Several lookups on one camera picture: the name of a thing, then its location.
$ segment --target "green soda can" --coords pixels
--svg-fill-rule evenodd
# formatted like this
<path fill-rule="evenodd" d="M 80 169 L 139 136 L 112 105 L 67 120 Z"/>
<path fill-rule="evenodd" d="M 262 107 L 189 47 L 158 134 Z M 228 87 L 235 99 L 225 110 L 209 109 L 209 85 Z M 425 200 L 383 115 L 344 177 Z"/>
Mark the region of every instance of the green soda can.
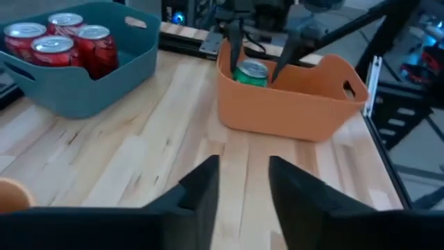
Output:
<path fill-rule="evenodd" d="M 244 84 L 266 87 L 268 84 L 268 68 L 258 60 L 246 59 L 237 65 L 233 79 Z"/>

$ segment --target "orange object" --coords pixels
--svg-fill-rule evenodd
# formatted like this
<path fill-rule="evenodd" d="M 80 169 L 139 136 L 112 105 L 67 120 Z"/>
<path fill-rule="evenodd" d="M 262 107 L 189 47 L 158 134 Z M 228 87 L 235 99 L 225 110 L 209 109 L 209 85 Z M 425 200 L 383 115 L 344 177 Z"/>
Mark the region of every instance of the orange object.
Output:
<path fill-rule="evenodd" d="M 244 60 L 241 51 L 239 60 Z M 268 67 L 271 82 L 276 63 L 259 61 Z M 221 45 L 217 66 L 219 118 L 239 130 L 319 142 L 330 138 L 368 98 L 353 67 L 335 55 L 324 56 L 311 69 L 287 65 L 268 87 L 232 80 L 227 40 Z M 352 98 L 344 90 L 346 83 L 354 92 Z"/>
<path fill-rule="evenodd" d="M 34 206 L 29 191 L 17 181 L 0 178 L 0 213 L 26 210 Z"/>

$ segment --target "wooden table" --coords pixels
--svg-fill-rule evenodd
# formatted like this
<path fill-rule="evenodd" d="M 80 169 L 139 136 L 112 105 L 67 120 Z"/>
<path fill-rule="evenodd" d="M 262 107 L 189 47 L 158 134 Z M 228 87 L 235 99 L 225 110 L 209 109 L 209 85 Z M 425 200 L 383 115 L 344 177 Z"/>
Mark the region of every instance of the wooden table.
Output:
<path fill-rule="evenodd" d="M 206 36 L 168 24 L 162 30 Z M 64 119 L 20 99 L 0 112 L 1 175 L 21 181 L 41 206 L 137 207 L 219 154 L 213 249 L 284 248 L 268 186 L 272 155 L 368 205 L 401 208 L 360 114 L 324 143 L 235 131 L 218 119 L 214 81 L 214 62 L 160 51 L 152 78 L 90 119 Z"/>

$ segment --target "metal bracket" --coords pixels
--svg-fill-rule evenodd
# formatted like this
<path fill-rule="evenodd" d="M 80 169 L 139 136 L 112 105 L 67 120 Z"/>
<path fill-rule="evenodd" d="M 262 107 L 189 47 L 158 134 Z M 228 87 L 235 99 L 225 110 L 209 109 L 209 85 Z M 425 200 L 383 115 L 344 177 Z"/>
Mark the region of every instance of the metal bracket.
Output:
<path fill-rule="evenodd" d="M 222 40 L 223 34 L 215 32 L 214 27 L 212 27 L 205 38 L 205 41 L 203 41 L 200 46 L 199 51 L 215 56 L 219 52 Z"/>
<path fill-rule="evenodd" d="M 372 64 L 370 65 L 367 88 L 369 93 L 369 98 L 364 106 L 363 116 L 371 117 L 373 112 L 373 106 L 375 105 L 376 89 L 379 82 L 379 74 L 381 73 L 382 57 L 374 56 Z"/>

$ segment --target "teal plastic bin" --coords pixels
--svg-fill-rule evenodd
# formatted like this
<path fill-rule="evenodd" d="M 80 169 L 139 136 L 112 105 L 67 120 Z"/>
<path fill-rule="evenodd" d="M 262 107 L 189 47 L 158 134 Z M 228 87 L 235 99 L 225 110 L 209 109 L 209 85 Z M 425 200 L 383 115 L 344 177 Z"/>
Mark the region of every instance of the teal plastic bin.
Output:
<path fill-rule="evenodd" d="M 109 28 L 119 50 L 119 68 L 94 81 L 81 67 L 32 65 L 8 52 L 2 32 L 1 66 L 35 103 L 63 117 L 86 118 L 99 113 L 153 75 L 161 22 L 154 15 L 119 3 L 86 3 L 1 24 L 0 29 L 17 22 L 47 25 L 48 17 L 54 13 L 76 13 L 83 17 L 86 24 Z M 127 24 L 127 17 L 143 21 L 146 28 Z"/>

